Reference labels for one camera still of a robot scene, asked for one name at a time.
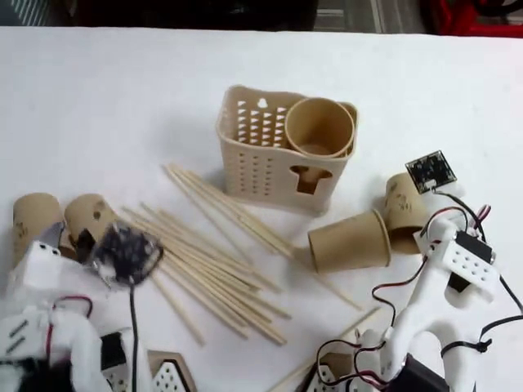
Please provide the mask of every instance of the white tabletop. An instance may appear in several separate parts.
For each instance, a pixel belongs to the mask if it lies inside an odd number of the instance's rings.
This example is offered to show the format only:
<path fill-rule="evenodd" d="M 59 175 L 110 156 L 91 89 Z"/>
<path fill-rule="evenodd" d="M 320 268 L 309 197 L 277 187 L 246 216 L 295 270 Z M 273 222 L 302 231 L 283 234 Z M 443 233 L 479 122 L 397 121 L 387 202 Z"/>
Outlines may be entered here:
<path fill-rule="evenodd" d="M 318 219 L 253 209 L 299 246 L 309 228 L 363 212 L 404 163 L 442 149 L 485 223 L 497 266 L 519 297 L 523 182 L 523 41 L 348 33 L 227 33 L 149 29 L 0 29 L 0 254 L 11 259 L 12 204 L 45 191 L 65 206 L 86 192 L 114 208 L 139 200 L 166 207 L 221 240 L 159 170 L 174 161 L 211 180 L 222 177 L 214 131 L 233 84 L 350 101 L 360 111 L 357 151 Z M 257 333 L 242 341 L 179 287 L 207 337 L 198 347 L 151 283 L 137 292 L 141 339 L 183 353 L 202 391 L 264 391 L 361 314 L 318 287 L 288 261 L 245 239 L 256 265 L 284 288 L 268 296 L 293 320 L 276 320 L 288 338 L 277 347 Z M 375 284 L 408 277 L 416 256 L 387 269 L 332 280 L 367 308 Z M 387 293 L 399 307 L 411 287 Z M 122 299 L 123 309 L 127 301 Z M 388 317 L 388 310 L 382 310 Z M 501 294 L 492 318 L 513 315 Z M 385 327 L 387 317 L 381 327 Z M 491 333 L 478 392 L 521 388 L 521 325 Z M 438 357 L 434 341 L 424 347 Z"/>

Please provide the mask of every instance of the circuit board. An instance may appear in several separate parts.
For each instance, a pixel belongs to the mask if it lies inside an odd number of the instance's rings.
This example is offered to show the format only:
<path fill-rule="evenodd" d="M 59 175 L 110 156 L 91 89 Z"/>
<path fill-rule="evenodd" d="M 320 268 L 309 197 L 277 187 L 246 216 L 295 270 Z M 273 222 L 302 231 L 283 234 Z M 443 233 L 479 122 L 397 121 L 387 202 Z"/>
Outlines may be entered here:
<path fill-rule="evenodd" d="M 457 180 L 441 151 L 406 163 L 405 166 L 420 194 Z"/>

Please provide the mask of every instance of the beige plastic basket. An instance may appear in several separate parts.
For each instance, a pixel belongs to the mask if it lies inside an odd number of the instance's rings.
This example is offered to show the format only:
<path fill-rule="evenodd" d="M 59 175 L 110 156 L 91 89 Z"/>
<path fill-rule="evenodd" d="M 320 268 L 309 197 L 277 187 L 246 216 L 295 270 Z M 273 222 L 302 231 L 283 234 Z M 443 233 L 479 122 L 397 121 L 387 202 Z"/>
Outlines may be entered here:
<path fill-rule="evenodd" d="M 347 160 L 355 150 L 357 111 L 341 103 L 351 115 L 352 143 L 339 158 L 316 158 L 290 149 L 284 124 L 287 112 L 306 98 L 291 92 L 231 87 L 217 123 L 226 172 L 226 192 L 247 202 L 310 212 L 323 212 Z M 303 168 L 325 170 L 315 187 L 303 186 Z"/>

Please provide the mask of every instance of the basket handle hole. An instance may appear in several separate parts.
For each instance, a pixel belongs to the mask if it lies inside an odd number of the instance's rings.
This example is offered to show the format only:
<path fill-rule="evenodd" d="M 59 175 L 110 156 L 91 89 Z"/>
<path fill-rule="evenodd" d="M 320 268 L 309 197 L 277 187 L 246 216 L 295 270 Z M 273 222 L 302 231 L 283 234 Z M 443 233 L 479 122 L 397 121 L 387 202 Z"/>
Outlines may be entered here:
<path fill-rule="evenodd" d="M 296 191 L 300 194 L 314 194 L 320 180 L 333 176 L 321 167 L 291 166 L 290 170 L 298 174 Z"/>
<path fill-rule="evenodd" d="M 267 109 L 269 107 L 269 105 L 267 104 L 267 101 L 265 98 L 260 98 L 260 100 L 258 101 L 258 108 L 260 109 Z"/>

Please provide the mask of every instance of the brown paper cup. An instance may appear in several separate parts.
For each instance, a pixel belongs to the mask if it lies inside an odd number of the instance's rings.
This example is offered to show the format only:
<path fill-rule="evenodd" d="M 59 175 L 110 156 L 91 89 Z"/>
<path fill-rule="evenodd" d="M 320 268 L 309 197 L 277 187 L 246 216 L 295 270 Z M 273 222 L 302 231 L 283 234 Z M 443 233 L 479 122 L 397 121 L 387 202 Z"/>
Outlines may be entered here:
<path fill-rule="evenodd" d="M 419 253 L 413 234 L 426 222 L 427 210 L 409 173 L 391 177 L 385 196 L 385 226 L 392 249 L 407 254 Z"/>
<path fill-rule="evenodd" d="M 75 242 L 85 229 L 98 241 L 107 226 L 117 219 L 118 216 L 99 194 L 83 194 L 65 209 L 65 220 Z"/>
<path fill-rule="evenodd" d="M 376 210 L 310 231 L 309 244 L 320 274 L 388 266 L 391 261 L 387 229 Z"/>
<path fill-rule="evenodd" d="M 285 134 L 291 147 L 302 154 L 336 158 L 352 144 L 354 121 L 338 102 L 306 98 L 289 110 Z"/>
<path fill-rule="evenodd" d="M 18 265 L 31 242 L 52 225 L 63 220 L 60 204 L 51 194 L 26 194 L 16 200 L 13 206 L 14 266 Z M 62 232 L 58 248 L 65 257 L 76 258 L 67 229 Z"/>

